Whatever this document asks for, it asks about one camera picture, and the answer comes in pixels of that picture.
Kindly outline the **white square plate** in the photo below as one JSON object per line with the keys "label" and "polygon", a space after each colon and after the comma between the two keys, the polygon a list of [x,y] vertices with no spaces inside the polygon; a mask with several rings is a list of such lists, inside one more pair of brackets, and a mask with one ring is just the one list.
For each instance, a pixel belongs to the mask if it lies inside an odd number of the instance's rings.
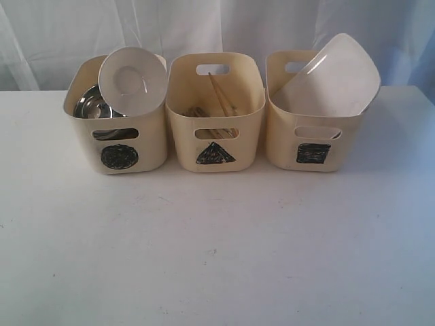
{"label": "white square plate", "polygon": [[280,51],[266,59],[267,140],[350,143],[378,95],[372,58],[350,35],[335,35],[320,51]]}

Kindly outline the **white plastic bowl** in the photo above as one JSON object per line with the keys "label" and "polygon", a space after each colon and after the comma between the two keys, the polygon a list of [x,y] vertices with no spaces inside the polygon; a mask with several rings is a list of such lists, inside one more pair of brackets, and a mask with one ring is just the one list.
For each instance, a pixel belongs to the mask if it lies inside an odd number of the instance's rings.
{"label": "white plastic bowl", "polygon": [[163,104],[167,68],[159,57],[143,48],[120,48],[104,59],[98,85],[105,102],[128,117],[150,113]]}

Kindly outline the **cream bin with square mark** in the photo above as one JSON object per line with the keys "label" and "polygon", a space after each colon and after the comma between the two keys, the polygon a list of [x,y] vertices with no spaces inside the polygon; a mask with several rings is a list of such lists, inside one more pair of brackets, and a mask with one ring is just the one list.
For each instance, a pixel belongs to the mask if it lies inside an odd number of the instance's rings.
{"label": "cream bin with square mark", "polygon": [[[345,161],[352,148],[364,114],[353,117],[322,117],[284,111],[271,96],[296,74],[285,71],[289,62],[309,62],[317,55],[313,50],[274,52],[266,57],[266,156],[270,163],[285,169],[311,172],[334,172]],[[332,138],[308,137],[296,131],[302,127],[335,128]]]}

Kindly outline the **stainless steel bowl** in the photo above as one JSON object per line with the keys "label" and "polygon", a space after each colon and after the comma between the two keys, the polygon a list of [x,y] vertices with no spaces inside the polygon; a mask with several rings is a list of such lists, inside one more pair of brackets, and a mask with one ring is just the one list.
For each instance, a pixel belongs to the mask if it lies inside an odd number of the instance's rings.
{"label": "stainless steel bowl", "polygon": [[[75,105],[73,116],[82,119],[120,118],[125,115],[113,110],[103,99],[97,84],[83,93]],[[134,128],[97,130],[92,133],[98,141],[135,139],[139,131]]]}

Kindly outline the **cream bin with triangle mark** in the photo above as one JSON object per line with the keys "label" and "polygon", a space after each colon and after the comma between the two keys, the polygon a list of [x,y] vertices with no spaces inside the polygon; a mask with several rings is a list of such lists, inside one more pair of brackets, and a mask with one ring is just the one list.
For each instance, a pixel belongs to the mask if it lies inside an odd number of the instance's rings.
{"label": "cream bin with triangle mark", "polygon": [[[208,77],[210,72],[228,110],[226,117]],[[188,54],[169,73],[168,118],[179,163],[195,173],[248,168],[256,156],[266,105],[255,60],[240,53]],[[187,117],[201,107],[209,117]]]}

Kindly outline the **cream bin with circle mark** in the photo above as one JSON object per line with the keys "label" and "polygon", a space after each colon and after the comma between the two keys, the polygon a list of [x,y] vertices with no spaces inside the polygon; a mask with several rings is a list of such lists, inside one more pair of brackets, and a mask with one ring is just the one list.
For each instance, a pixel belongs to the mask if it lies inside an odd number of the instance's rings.
{"label": "cream bin with circle mark", "polygon": [[[71,82],[63,104],[77,139],[91,167],[105,175],[151,171],[162,166],[168,156],[167,122],[164,104],[137,117],[88,118],[73,116],[85,92],[97,85],[105,55],[85,61]],[[136,137],[117,139],[94,137],[96,132],[130,129]]]}

